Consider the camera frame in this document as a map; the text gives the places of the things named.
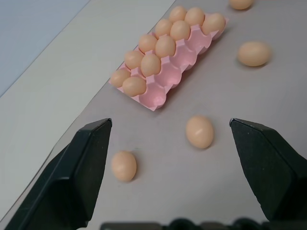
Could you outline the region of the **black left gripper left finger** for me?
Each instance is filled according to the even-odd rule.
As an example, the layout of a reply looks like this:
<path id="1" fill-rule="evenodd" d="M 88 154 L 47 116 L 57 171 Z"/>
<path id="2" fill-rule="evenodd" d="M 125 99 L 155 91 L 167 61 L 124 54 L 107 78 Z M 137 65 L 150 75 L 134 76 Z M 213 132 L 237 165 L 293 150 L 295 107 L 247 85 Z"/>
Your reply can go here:
<path id="1" fill-rule="evenodd" d="M 92 219 L 112 120 L 86 124 L 40 174 L 6 230 L 77 230 Z"/>

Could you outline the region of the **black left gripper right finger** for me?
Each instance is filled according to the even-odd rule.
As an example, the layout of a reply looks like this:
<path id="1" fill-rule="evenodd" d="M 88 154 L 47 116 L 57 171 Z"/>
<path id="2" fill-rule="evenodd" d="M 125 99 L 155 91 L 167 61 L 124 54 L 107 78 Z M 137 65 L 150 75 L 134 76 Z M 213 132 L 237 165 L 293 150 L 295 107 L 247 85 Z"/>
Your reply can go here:
<path id="1" fill-rule="evenodd" d="M 307 159 L 274 129 L 229 123 L 248 184 L 268 220 L 307 220 Z"/>

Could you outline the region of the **pink egg tray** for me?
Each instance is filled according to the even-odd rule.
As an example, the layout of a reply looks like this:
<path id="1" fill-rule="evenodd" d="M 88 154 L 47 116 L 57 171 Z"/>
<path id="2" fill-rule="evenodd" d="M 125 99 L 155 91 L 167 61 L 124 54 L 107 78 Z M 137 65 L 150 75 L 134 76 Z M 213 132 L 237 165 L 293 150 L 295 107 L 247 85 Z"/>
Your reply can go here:
<path id="1" fill-rule="evenodd" d="M 226 27 L 228 19 L 225 17 L 224 19 Z M 201 27 L 200 25 L 190 26 L 189 39 L 175 41 L 175 54 L 160 58 L 161 70 L 159 74 L 144 77 L 141 68 L 129 69 L 123 62 L 118 69 L 126 69 L 130 72 L 130 77 L 139 77 L 146 81 L 146 92 L 130 98 L 152 111 L 162 107 L 166 102 L 168 92 L 181 82 L 183 72 L 192 68 L 197 61 L 198 55 L 205 53 L 213 41 L 224 31 L 214 31 L 205 35 Z M 141 52 L 139 46 L 134 50 Z M 156 53 L 155 50 L 150 50 L 143 54 L 145 56 Z M 123 92 L 122 86 L 117 89 Z"/>

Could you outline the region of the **beige egg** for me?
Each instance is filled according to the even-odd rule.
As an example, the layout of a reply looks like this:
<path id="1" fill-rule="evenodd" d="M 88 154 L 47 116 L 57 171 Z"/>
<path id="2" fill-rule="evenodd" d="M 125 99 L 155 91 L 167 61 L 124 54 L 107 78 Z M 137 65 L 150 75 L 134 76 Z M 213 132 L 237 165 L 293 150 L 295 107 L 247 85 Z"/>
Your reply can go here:
<path id="1" fill-rule="evenodd" d="M 129 77 L 122 85 L 123 92 L 129 97 L 134 97 L 146 92 L 146 81 L 139 77 Z"/>
<path id="2" fill-rule="evenodd" d="M 116 70 L 111 78 L 110 83 L 116 87 L 119 88 L 123 85 L 123 82 L 130 77 L 130 72 L 126 69 L 118 69 Z"/>
<path id="3" fill-rule="evenodd" d="M 141 52 L 146 53 L 150 50 L 155 50 L 155 45 L 157 43 L 157 39 L 155 36 L 150 34 L 144 34 L 139 38 L 139 49 Z"/>
<path id="4" fill-rule="evenodd" d="M 137 50 L 129 51 L 124 56 L 125 65 L 129 69 L 140 68 L 143 57 L 144 57 L 144 54 Z"/>
<path id="5" fill-rule="evenodd" d="M 159 74 L 161 60 L 156 54 L 147 54 L 141 60 L 141 71 L 144 77 Z"/>
<path id="6" fill-rule="evenodd" d="M 155 45 L 155 53 L 159 58 L 173 56 L 176 52 L 176 43 L 168 35 L 159 37 Z"/>
<path id="7" fill-rule="evenodd" d="M 258 67 L 266 64 L 272 57 L 272 49 L 269 45 L 259 41 L 245 42 L 240 46 L 237 59 L 249 67 Z"/>
<path id="8" fill-rule="evenodd" d="M 201 27 L 202 32 L 205 35 L 208 35 L 214 31 L 222 31 L 225 28 L 225 19 L 224 16 L 220 13 L 213 13 L 205 17 L 203 25 Z"/>
<path id="9" fill-rule="evenodd" d="M 202 26 L 205 20 L 205 14 L 203 10 L 199 7 L 193 7 L 189 9 L 185 15 L 185 21 L 190 25 L 200 25 Z"/>
<path id="10" fill-rule="evenodd" d="M 187 13 L 187 11 L 183 6 L 176 6 L 170 12 L 168 19 L 172 23 L 174 23 L 176 21 L 183 21 L 183 20 L 185 20 L 186 13 Z"/>
<path id="11" fill-rule="evenodd" d="M 185 39 L 188 40 L 190 36 L 190 25 L 183 20 L 179 20 L 173 23 L 170 36 L 175 40 Z"/>
<path id="12" fill-rule="evenodd" d="M 229 0 L 228 2 L 234 10 L 246 10 L 253 5 L 254 0 Z"/>
<path id="13" fill-rule="evenodd" d="M 191 117 L 186 124 L 186 137 L 194 147 L 208 148 L 214 139 L 214 128 L 211 121 L 202 115 Z"/>
<path id="14" fill-rule="evenodd" d="M 170 36 L 170 31 L 173 26 L 173 23 L 168 19 L 161 19 L 155 26 L 155 36 L 159 38 L 164 35 Z"/>
<path id="15" fill-rule="evenodd" d="M 129 151 L 117 152 L 111 161 L 113 175 L 122 182 L 131 181 L 137 171 L 137 162 L 134 155 Z"/>

